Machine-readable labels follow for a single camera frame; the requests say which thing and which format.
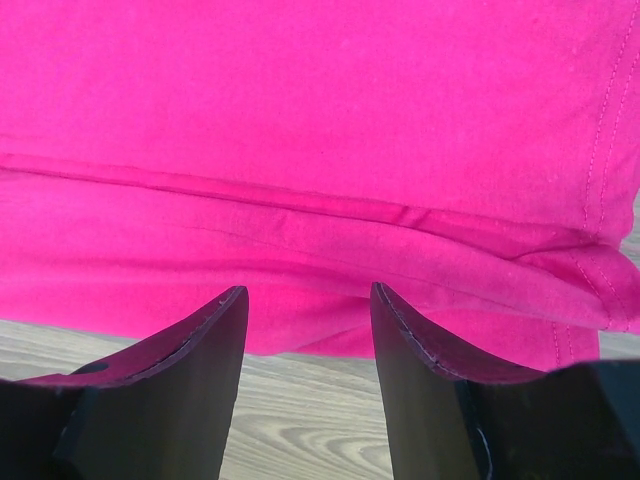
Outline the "pink red t shirt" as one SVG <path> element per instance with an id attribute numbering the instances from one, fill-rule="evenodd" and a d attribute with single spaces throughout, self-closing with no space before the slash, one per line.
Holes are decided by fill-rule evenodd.
<path id="1" fill-rule="evenodd" d="M 369 357 L 369 291 L 551 370 L 639 330 L 635 1 L 5 1 L 1 315 Z"/>

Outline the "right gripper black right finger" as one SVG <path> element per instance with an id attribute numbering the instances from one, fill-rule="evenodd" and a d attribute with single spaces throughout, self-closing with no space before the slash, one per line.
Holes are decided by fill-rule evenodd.
<path id="1" fill-rule="evenodd" d="M 541 372 L 371 289 L 375 360 L 397 479 L 635 479 L 639 364 Z"/>

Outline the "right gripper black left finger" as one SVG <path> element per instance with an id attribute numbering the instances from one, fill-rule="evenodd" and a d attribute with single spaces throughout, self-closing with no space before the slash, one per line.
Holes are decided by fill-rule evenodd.
<path id="1" fill-rule="evenodd" d="M 237 398 L 244 287 L 69 374 L 1 384 L 5 479 L 215 479 Z"/>

